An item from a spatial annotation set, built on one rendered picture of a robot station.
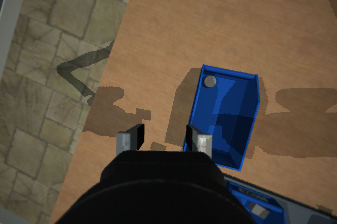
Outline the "grey metal block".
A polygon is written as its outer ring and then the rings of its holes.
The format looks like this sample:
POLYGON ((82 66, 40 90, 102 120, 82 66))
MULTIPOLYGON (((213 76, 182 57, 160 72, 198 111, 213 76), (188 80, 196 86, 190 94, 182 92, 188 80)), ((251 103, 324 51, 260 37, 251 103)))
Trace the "grey metal block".
POLYGON ((267 215, 270 213, 270 211, 266 207, 263 207, 253 202, 251 202, 248 207, 252 213, 256 214, 262 219, 265 219, 267 215))

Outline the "grey metal shelf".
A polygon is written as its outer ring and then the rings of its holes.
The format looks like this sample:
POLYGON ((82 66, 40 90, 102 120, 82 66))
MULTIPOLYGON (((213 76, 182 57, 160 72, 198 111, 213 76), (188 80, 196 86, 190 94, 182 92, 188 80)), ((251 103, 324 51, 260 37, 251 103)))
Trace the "grey metal shelf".
POLYGON ((230 181, 253 191, 264 194, 268 196, 272 201, 276 200, 285 210, 286 224, 337 224, 336 216, 330 215, 300 202, 294 201, 256 185, 237 179, 225 173, 223 173, 223 175, 225 179, 225 186, 227 181, 230 181))

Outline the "blue bin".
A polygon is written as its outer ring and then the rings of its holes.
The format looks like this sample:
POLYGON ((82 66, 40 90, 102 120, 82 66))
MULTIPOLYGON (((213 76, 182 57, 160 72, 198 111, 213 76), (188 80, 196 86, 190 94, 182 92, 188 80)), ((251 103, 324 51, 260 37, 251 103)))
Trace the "blue bin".
POLYGON ((257 224, 286 224, 285 210, 276 200, 272 201, 264 194, 230 181, 227 181, 225 188, 228 189, 242 203, 257 224), (270 211, 265 219, 262 219, 250 211, 248 206, 251 202, 266 207, 270 211))
POLYGON ((241 172, 260 105, 258 75, 205 64, 201 72, 188 125, 212 135, 217 166, 241 172), (208 88, 210 75, 216 84, 208 88))

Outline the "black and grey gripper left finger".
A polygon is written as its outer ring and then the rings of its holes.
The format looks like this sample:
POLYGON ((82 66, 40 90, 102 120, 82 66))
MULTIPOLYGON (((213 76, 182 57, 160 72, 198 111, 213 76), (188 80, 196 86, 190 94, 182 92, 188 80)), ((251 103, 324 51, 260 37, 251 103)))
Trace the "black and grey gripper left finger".
POLYGON ((137 124, 127 131, 116 133, 116 156, 123 151, 139 150, 144 143, 145 124, 137 124))

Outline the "grey metal disc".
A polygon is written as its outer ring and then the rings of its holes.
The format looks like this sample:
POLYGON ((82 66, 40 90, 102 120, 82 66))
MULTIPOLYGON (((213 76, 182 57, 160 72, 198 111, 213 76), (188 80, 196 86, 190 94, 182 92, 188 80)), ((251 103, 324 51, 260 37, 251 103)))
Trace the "grey metal disc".
POLYGON ((210 75, 204 79, 204 85, 208 88, 215 86, 215 84, 216 84, 216 78, 214 76, 210 75))

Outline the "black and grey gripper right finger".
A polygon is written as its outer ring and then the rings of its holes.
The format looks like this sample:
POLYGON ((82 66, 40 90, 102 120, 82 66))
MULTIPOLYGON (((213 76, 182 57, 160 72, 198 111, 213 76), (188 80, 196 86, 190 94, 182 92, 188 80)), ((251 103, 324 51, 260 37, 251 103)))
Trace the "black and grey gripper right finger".
POLYGON ((186 125, 186 144, 192 152, 203 152, 212 159, 212 135, 186 125))

